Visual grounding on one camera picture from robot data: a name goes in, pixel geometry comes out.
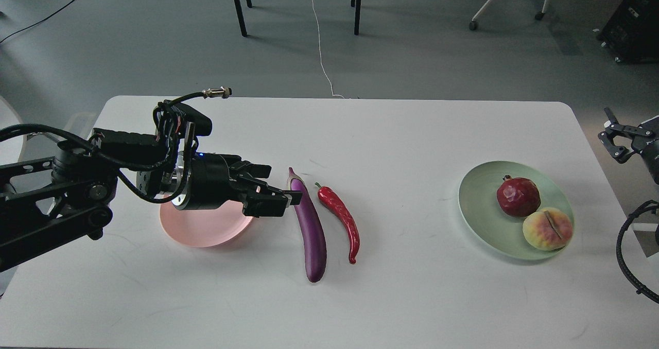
white cable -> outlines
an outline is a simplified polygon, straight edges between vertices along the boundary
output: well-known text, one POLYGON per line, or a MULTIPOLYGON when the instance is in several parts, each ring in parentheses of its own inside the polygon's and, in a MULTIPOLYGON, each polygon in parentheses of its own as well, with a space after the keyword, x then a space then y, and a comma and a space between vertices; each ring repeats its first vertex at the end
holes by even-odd
POLYGON ((320 54, 320 68, 323 69, 323 73, 325 74, 325 77, 329 82, 329 90, 332 91, 332 97, 341 97, 345 99, 345 97, 342 96, 341 94, 334 94, 334 86, 332 85, 332 80, 330 80, 330 77, 327 76, 327 72, 325 72, 325 66, 323 66, 323 52, 320 50, 320 22, 318 22, 318 15, 316 14, 316 6, 314 5, 314 0, 311 0, 311 9, 314 10, 314 16, 316 17, 316 26, 318 27, 318 54, 320 54))

black cable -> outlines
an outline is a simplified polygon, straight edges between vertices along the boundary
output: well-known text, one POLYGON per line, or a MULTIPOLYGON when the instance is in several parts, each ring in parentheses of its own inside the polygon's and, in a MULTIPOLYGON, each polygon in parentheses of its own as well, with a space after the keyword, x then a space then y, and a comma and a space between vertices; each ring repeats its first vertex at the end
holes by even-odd
POLYGON ((174 105, 177 104, 177 103, 181 103, 181 102, 184 102, 184 101, 186 101, 186 100, 188 100, 188 99, 193 99, 193 98, 198 98, 198 97, 204 97, 204 98, 206 98, 206 95, 205 95, 204 93, 202 93, 202 92, 195 92, 195 93, 186 94, 186 95, 181 96, 181 97, 179 97, 179 98, 175 98, 175 99, 173 99, 172 101, 168 102, 167 105, 170 106, 170 107, 172 107, 172 106, 174 106, 174 105))
POLYGON ((176 197, 178 197, 180 194, 183 193, 183 190, 185 189, 186 185, 188 184, 188 173, 190 171, 190 165, 192 161, 192 156, 195 154, 196 147, 193 148, 193 142, 195 140, 190 140, 186 143, 186 145, 183 147, 183 173, 181 174, 181 183, 177 187, 176 191, 172 193, 171 195, 167 197, 163 197, 162 199, 153 199, 151 197, 148 197, 146 194, 144 194, 142 191, 140 191, 133 183, 130 182, 128 178, 122 173, 120 170, 117 169, 117 176, 120 178, 120 180, 126 185, 126 187, 129 188, 131 192, 133 192, 137 197, 143 199, 144 201, 150 202, 150 203, 168 203, 169 201, 172 201, 176 197))
POLYGON ((120 159, 115 159, 114 157, 101 152, 98 149, 98 147, 92 145, 92 143, 89 143, 88 141, 84 140, 83 138, 80 138, 79 136, 73 133, 69 133, 68 131, 62 129, 57 129, 41 124, 19 124, 19 125, 10 126, 8 128, 0 129, 0 142, 6 141, 10 138, 14 138, 15 136, 21 136, 31 133, 51 133, 56 136, 61 136, 62 138, 65 138, 71 141, 72 143, 75 143, 75 145, 77 145, 78 147, 89 151, 90 154, 92 155, 95 154, 101 159, 104 159, 105 161, 108 161, 115 166, 126 168, 133 171, 157 170, 161 168, 163 165, 167 164, 167 162, 169 162, 169 159, 172 155, 172 148, 170 148, 167 151, 167 155, 165 156, 165 159, 162 159, 162 161, 158 161, 155 164, 151 164, 151 165, 135 164, 134 162, 127 162, 120 159))
POLYGON ((654 293, 650 288, 645 286, 645 284, 642 284, 636 276, 629 270, 627 264, 625 263, 624 258, 622 257, 622 238, 625 234, 625 232, 629 229, 629 225, 638 218, 641 214, 647 213, 648 211, 652 211, 653 213, 656 213, 657 209, 659 208, 659 203, 657 201, 646 201, 643 203, 641 206, 639 206, 633 213, 631 213, 628 217, 627 220, 624 222, 622 227, 620 228, 620 232, 618 233, 617 241, 616 241, 616 258, 618 261, 618 265, 620 266, 620 269, 622 270, 622 273, 624 276, 628 279, 628 281, 631 282, 631 284, 636 288, 636 293, 638 294, 643 294, 650 298, 653 302, 659 304, 659 295, 654 293))
POLYGON ((46 18, 40 20, 39 22, 37 22, 37 23, 35 23, 35 24, 33 24, 33 25, 30 25, 30 26, 28 26, 28 27, 26 27, 26 28, 21 28, 21 30, 18 30, 18 31, 16 31, 16 32, 13 32, 13 33, 7 35, 4 39, 0 40, 0 44, 2 44, 2 42, 4 42, 5 40, 9 39, 10 37, 13 37, 14 35, 18 34, 19 32, 23 32, 23 31, 27 30, 28 28, 35 27, 36 25, 39 25, 40 23, 45 22, 47 19, 49 19, 49 18, 51 18, 52 16, 54 16, 55 14, 61 12, 64 8, 70 6, 70 5, 71 5, 73 2, 75 2, 75 1, 76 1, 76 0, 71 0, 70 2, 68 2, 68 3, 66 4, 66 6, 61 7, 60 9, 57 9, 57 11, 56 11, 55 13, 53 13, 53 14, 50 14, 50 16, 47 16, 46 18))

peach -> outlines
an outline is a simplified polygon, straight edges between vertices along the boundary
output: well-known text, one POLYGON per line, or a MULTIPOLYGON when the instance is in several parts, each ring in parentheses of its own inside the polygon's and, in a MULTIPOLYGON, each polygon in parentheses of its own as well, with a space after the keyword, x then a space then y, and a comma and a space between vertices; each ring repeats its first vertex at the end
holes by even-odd
POLYGON ((572 231, 569 216, 555 207, 542 208, 532 213, 522 224, 522 232, 527 242, 534 248, 544 251, 556 250, 567 245, 572 238, 572 231))

white table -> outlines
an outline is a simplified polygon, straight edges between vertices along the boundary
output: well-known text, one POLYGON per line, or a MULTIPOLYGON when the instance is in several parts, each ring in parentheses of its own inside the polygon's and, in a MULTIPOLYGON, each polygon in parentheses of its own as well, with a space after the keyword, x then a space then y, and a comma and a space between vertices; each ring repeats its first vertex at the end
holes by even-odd
MULTIPOLYGON (((112 98, 96 126, 151 133, 162 99, 112 98)), ((356 265, 343 227, 317 201, 327 271, 311 284, 293 209, 257 220, 230 246, 198 250, 168 239, 158 206, 120 185, 100 241, 19 267, 0 301, 0 346, 656 348, 659 307, 619 271, 625 216, 566 105, 190 104, 214 122, 200 151, 270 164, 277 187, 292 166, 339 192, 362 237, 356 265), (556 257, 518 262, 466 227, 461 179, 496 160, 535 167, 567 195, 575 236, 556 257)), ((630 267, 647 267, 633 235, 626 240, 630 267)))

green plate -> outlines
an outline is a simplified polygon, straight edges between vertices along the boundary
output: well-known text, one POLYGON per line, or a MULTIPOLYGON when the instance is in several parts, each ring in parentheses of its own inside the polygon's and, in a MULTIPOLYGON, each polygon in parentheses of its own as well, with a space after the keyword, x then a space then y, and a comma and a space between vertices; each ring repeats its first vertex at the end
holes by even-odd
POLYGON ((574 225, 574 214, 567 198, 546 175, 529 166, 509 161, 480 164, 467 173, 460 183, 460 211, 471 230, 504 255, 522 260, 549 258, 561 250, 542 251, 529 245, 522 233, 524 218, 509 216, 499 207, 496 191, 504 175, 529 178, 540 191, 540 208, 555 207, 566 213, 574 225))

